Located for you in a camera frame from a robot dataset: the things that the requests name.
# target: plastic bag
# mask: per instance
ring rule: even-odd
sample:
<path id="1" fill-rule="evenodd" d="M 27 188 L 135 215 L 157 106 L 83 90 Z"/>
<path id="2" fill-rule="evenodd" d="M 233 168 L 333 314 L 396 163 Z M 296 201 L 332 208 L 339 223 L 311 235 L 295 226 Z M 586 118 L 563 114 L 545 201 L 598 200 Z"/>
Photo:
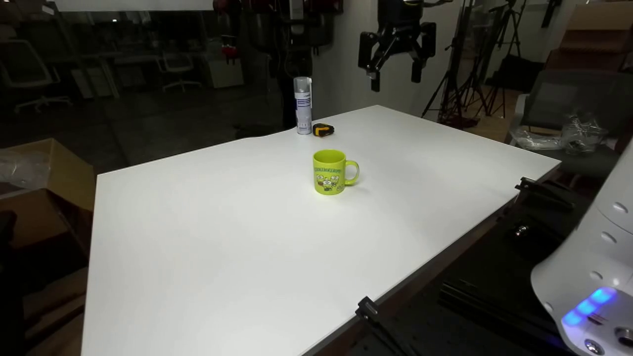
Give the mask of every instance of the plastic bag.
<path id="1" fill-rule="evenodd" d="M 521 148 L 529 151 L 539 151 L 542 149 L 561 149 L 560 137 L 543 136 L 534 134 L 527 130 L 517 128 L 510 131 L 510 135 Z"/>
<path id="2" fill-rule="evenodd" d="M 607 133 L 590 113 L 575 113 L 570 115 L 570 123 L 563 126 L 560 144 L 570 155 L 592 153 Z"/>
<path id="3" fill-rule="evenodd" d="M 24 189 L 46 187 L 51 168 L 48 156 L 33 152 L 21 154 L 0 149 L 0 182 Z"/>

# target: spray can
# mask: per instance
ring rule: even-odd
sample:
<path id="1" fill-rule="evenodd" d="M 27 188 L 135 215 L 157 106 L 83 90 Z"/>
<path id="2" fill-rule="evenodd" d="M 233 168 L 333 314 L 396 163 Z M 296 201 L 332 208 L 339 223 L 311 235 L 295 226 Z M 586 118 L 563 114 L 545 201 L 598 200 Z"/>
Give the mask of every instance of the spray can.
<path id="1" fill-rule="evenodd" d="M 296 77 L 294 79 L 294 102 L 297 116 L 297 133 L 312 133 L 312 78 Z"/>

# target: floor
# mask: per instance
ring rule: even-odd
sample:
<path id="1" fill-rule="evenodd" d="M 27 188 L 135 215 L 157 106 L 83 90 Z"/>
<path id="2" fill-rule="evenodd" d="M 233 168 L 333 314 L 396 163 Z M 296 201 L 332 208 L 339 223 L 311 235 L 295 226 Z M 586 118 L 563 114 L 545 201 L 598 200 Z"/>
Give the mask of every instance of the floor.
<path id="1" fill-rule="evenodd" d="M 506 92 L 509 117 L 500 116 L 501 110 L 491 117 L 480 115 L 479 125 L 468 131 L 503 141 L 517 96 L 517 92 Z M 472 105 L 467 115 L 473 116 L 477 108 Z M 260 85 L 187 93 L 128 93 L 119 100 L 76 103 L 70 109 L 44 108 L 41 114 L 3 114 L 0 147 L 54 137 L 92 164 L 96 173 L 103 173 L 231 141 L 241 125 L 279 126 L 280 112 L 279 97 Z M 83 269 L 26 297 L 28 313 L 41 308 L 43 301 L 77 295 L 35 327 L 46 327 L 55 313 L 63 315 L 83 304 L 86 279 L 87 271 Z M 434 303 L 420 305 L 425 306 L 411 315 L 412 320 L 416 315 L 427 320 L 419 331 L 425 335 L 425 348 L 432 351 L 429 354 L 452 350 L 454 354 L 483 355 L 493 350 L 498 354 L 530 355 Z M 83 317 L 75 317 L 27 355 L 80 355 Z M 376 354 L 376 350 L 361 345 L 349 354 Z"/>

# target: white table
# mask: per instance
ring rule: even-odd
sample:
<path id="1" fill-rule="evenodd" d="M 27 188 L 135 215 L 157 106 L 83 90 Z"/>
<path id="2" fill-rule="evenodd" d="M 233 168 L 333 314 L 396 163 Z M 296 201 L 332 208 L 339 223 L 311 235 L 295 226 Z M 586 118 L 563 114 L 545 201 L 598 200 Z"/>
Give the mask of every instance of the white table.
<path id="1" fill-rule="evenodd" d="M 101 174 L 83 356 L 302 354 L 559 163 L 381 106 L 324 122 Z M 361 169 L 336 196 L 325 148 Z"/>

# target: cardboard box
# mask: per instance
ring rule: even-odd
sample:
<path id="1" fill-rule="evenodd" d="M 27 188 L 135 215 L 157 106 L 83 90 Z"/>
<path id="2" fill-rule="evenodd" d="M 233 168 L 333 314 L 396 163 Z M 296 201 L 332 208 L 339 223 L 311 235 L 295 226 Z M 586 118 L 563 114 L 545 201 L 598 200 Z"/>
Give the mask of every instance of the cardboard box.
<path id="1" fill-rule="evenodd" d="M 46 187 L 30 191 L 14 188 L 12 192 L 0 196 L 0 210 L 12 210 L 18 216 L 12 241 L 14 248 L 32 245 L 74 229 L 68 217 L 60 215 L 60 210 L 70 212 L 76 208 L 92 211 L 96 188 L 92 166 L 59 142 L 46 139 L 5 150 L 23 154 L 43 153 L 48 156 L 50 166 Z"/>
<path id="2" fill-rule="evenodd" d="M 633 56 L 625 53 L 581 53 L 555 49 L 549 53 L 545 69 L 587 69 L 624 72 Z"/>
<path id="3" fill-rule="evenodd" d="M 560 49 L 628 53 L 633 49 L 633 1 L 577 5 Z"/>
<path id="4" fill-rule="evenodd" d="M 5 150 L 43 154 L 50 168 L 41 189 L 0 183 L 0 211 L 17 214 L 11 245 L 28 293 L 87 265 L 96 180 L 92 166 L 54 139 Z"/>

